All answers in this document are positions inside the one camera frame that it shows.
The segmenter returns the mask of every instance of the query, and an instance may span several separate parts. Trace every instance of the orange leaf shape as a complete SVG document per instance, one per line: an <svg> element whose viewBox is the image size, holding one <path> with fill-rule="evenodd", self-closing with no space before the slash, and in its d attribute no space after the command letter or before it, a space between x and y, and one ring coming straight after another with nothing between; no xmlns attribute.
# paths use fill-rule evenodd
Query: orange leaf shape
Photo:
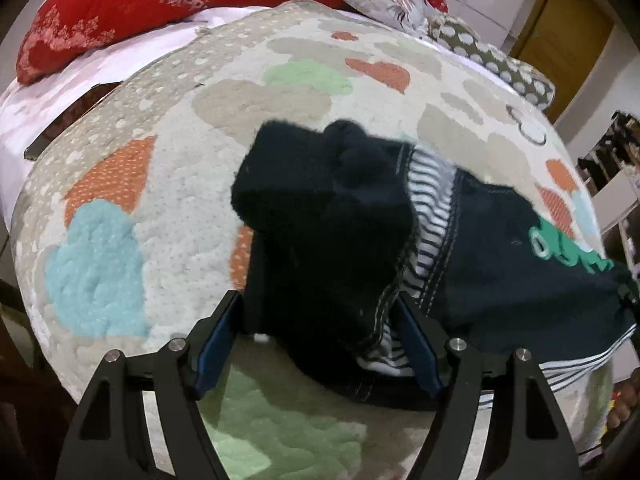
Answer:
<svg viewBox="0 0 640 480"><path fill-rule="evenodd" d="M350 32L343 32L341 30L337 30L331 35L334 40L343 40L343 41L358 41L360 38L354 36Z"/></svg>
<svg viewBox="0 0 640 480"><path fill-rule="evenodd" d="M238 229L238 237L236 238L236 246L231 253L229 267L231 269L231 283L234 284L236 290L243 291L246 285L246 275L249 271L249 257L251 254L251 240L254 238L254 232L246 225Z"/></svg>
<svg viewBox="0 0 640 480"><path fill-rule="evenodd" d="M578 186L576 185L574 178L571 176L571 173L569 173L569 170L561 160L552 158L551 160L546 161L545 164L546 170L560 189L563 189L568 193L578 190Z"/></svg>
<svg viewBox="0 0 640 480"><path fill-rule="evenodd" d="M145 189L155 142L155 136L131 140L87 171L66 192L65 225L69 226L81 205L99 198L130 214Z"/></svg>
<svg viewBox="0 0 640 480"><path fill-rule="evenodd" d="M571 240L575 240L574 230L571 228L571 224L574 222L574 218L571 216L571 211L562 200L562 197L555 191L547 189L546 187L536 184L538 192L542 197L542 201L545 203L546 208L551 213L551 218L554 220L554 224L564 234L566 234Z"/></svg>
<svg viewBox="0 0 640 480"><path fill-rule="evenodd" d="M385 63L384 61L367 63L359 59L351 58L345 59L344 62L349 68L366 74L376 81L387 85L389 88L398 90L401 94L404 94L404 91L411 82L411 75L407 70L393 63Z"/></svg>

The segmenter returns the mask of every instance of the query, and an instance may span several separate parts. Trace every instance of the metal screw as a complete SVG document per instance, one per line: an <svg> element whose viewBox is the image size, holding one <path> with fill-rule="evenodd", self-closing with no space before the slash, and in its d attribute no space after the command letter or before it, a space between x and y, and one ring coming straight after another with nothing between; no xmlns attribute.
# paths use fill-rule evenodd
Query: metal screw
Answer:
<svg viewBox="0 0 640 480"><path fill-rule="evenodd" d="M181 337L176 337L169 341L169 350L171 350L171 352L179 352L185 346L187 346L187 341Z"/></svg>
<svg viewBox="0 0 640 480"><path fill-rule="evenodd" d="M118 359L120 358L120 350L109 350L105 355L104 355L104 360L107 361L108 363L114 363L116 362Z"/></svg>
<svg viewBox="0 0 640 480"><path fill-rule="evenodd" d="M457 352L462 352L466 349L466 341L459 337L455 337L449 340L449 346Z"/></svg>
<svg viewBox="0 0 640 480"><path fill-rule="evenodd" d="M526 348L518 348L516 350L516 357L526 363L527 361L531 361L531 352Z"/></svg>

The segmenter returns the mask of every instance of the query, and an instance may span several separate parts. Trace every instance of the polka dot pillow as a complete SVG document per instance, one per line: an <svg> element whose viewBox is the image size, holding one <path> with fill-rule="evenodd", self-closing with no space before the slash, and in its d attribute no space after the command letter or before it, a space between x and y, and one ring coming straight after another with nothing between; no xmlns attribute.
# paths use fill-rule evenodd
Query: polka dot pillow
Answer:
<svg viewBox="0 0 640 480"><path fill-rule="evenodd" d="M540 110L545 110L553 102L556 86L543 73L507 56L492 44L483 43L476 32L459 18L450 14L431 16L429 36L441 46L497 74Z"/></svg>

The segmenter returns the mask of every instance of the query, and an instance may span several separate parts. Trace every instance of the patterned bedspread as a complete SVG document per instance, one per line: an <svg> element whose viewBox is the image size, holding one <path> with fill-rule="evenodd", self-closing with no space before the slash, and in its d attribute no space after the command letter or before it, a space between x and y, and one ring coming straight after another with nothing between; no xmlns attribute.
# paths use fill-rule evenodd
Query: patterned bedspread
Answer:
<svg viewBox="0 0 640 480"><path fill-rule="evenodd" d="M319 130L350 118L427 143L602 250L588 194L535 106L427 42L289 2L204 30L142 69L34 165L13 216L15 264L36 335L75 399L107 350L155 351L242 286L250 232L230 185L272 118ZM610 387L604 367L558 393L578 447L593 441ZM170 470L145 400L156 460ZM432 417L353 404L274 342L248 339L200 410L230 477L254 480L403 478ZM485 411L463 478L475 477L487 428Z"/></svg>

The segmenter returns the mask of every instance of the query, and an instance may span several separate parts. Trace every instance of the brown door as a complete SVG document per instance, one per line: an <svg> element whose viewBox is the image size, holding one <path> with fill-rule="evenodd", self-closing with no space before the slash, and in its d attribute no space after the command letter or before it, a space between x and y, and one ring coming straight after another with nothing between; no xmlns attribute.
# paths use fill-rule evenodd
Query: brown door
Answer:
<svg viewBox="0 0 640 480"><path fill-rule="evenodd" d="M555 83L556 98L545 111L554 122L589 75L613 22L593 0L546 0L537 7L541 9L537 20L511 55Z"/></svg>

